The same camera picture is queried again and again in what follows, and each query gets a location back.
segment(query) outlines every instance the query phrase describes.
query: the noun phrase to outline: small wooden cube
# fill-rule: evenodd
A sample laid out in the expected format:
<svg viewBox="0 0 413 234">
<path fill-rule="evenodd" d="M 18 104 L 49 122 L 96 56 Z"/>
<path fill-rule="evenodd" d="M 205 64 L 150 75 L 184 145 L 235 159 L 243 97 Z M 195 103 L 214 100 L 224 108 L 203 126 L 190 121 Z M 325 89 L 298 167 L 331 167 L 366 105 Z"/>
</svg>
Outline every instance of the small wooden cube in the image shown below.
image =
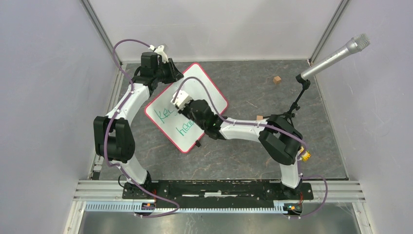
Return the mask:
<svg viewBox="0 0 413 234">
<path fill-rule="evenodd" d="M 279 84 L 279 83 L 281 83 L 281 77 L 276 76 L 276 77 L 274 77 L 274 79 L 272 81 L 274 82 L 274 84 Z"/>
</svg>

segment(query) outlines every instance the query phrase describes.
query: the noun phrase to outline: gray speckled floor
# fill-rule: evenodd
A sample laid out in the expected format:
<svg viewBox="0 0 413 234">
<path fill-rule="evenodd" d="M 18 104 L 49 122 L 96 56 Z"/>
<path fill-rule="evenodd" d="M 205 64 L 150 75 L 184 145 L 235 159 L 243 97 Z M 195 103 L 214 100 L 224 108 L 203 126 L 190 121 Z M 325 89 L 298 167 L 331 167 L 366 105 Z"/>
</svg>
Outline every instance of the gray speckled floor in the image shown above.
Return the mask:
<svg viewBox="0 0 413 234">
<path fill-rule="evenodd" d="M 180 62 L 176 66 L 183 72 L 191 64 Z M 308 67 L 304 60 L 218 61 L 200 62 L 200 65 L 228 99 L 224 115 L 250 120 L 256 115 L 287 111 L 301 90 L 295 76 Z M 127 72 L 133 75 L 137 67 L 138 64 L 128 64 Z M 281 84 L 273 83 L 274 76 L 282 78 Z M 311 82 L 299 102 L 301 109 L 293 119 L 312 154 L 302 164 L 303 173 L 344 178 L 344 166 L 317 84 L 314 79 Z M 124 80 L 121 95 L 127 86 Z M 159 84 L 148 102 L 165 88 L 166 85 Z M 281 178 L 278 163 L 257 142 L 212 140 L 203 136 L 200 148 L 181 153 L 146 117 L 143 109 L 147 103 L 141 107 L 131 128 L 136 142 L 135 155 L 152 179 Z M 119 174 L 117 168 L 105 166 L 100 179 L 117 179 Z"/>
</svg>

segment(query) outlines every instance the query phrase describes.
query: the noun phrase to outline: white wall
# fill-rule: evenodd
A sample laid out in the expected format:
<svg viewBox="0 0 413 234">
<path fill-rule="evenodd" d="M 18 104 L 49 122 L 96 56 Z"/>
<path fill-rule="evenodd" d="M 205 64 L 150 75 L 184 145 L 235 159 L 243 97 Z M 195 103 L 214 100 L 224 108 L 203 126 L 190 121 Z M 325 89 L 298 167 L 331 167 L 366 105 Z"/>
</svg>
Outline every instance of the white wall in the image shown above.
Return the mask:
<svg viewBox="0 0 413 234">
<path fill-rule="evenodd" d="M 360 33 L 371 45 L 317 75 L 349 174 L 360 180 L 379 234 L 412 227 L 412 10 L 412 1 L 351 1 L 320 58 Z"/>
<path fill-rule="evenodd" d="M 0 35 L 0 233 L 62 233 L 115 66 L 77 0 L 2 0 Z"/>
<path fill-rule="evenodd" d="M 166 43 L 174 60 L 307 59 L 340 0 L 90 0 L 112 44 Z M 141 47 L 121 45 L 123 61 Z"/>
</svg>

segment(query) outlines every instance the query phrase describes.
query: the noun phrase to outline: silver microphone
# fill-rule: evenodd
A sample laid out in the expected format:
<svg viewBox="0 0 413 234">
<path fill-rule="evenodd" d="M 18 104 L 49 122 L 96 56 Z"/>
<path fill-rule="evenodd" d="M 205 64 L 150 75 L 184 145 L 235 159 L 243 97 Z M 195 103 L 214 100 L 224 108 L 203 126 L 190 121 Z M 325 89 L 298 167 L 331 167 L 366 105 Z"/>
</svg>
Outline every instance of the silver microphone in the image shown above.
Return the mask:
<svg viewBox="0 0 413 234">
<path fill-rule="evenodd" d="M 330 54 L 325 59 L 316 63 L 312 67 L 309 67 L 305 71 L 301 72 L 301 78 L 308 79 L 335 64 L 336 62 L 342 60 L 343 58 L 362 51 L 368 45 L 370 45 L 370 40 L 366 34 L 363 33 L 356 37 L 353 37 L 343 47 L 336 50 L 334 53 Z"/>
</svg>

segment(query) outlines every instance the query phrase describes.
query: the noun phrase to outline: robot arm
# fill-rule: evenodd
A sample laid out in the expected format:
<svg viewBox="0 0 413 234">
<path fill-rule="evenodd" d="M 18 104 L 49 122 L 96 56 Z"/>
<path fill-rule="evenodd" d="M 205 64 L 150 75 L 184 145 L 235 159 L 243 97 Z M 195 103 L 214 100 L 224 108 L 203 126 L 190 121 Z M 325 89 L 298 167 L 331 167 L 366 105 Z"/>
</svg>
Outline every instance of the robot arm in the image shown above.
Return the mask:
<svg viewBox="0 0 413 234">
<path fill-rule="evenodd" d="M 284 134 L 277 137 L 274 134 L 278 132 L 266 127 L 275 126 L 301 139 L 302 135 L 287 118 L 271 115 L 268 119 L 251 121 L 225 117 L 224 121 L 213 113 L 207 101 L 193 100 L 182 90 L 171 103 L 178 109 L 178 113 L 194 121 L 210 138 L 244 139 L 261 143 L 270 156 L 280 164 L 282 184 L 293 193 L 297 192 L 301 179 L 296 157 L 300 153 L 301 144 Z"/>
<path fill-rule="evenodd" d="M 112 134 L 108 137 L 108 160 L 121 165 L 131 178 L 144 186 L 146 183 L 150 183 L 150 175 L 134 156 L 135 141 L 130 124 L 140 107 L 157 88 L 159 82 L 169 84 L 184 77 L 176 69 L 172 59 L 166 56 L 163 46 L 157 48 L 151 46 L 150 49 L 154 52 L 142 53 L 141 66 L 132 78 L 133 90 L 132 85 L 129 85 L 127 92 L 115 108 L 106 116 L 97 116 L 94 119 L 95 149 L 98 155 L 103 156 L 105 132 L 109 121 L 115 112 L 118 112 L 111 125 L 110 132 Z"/>
</svg>

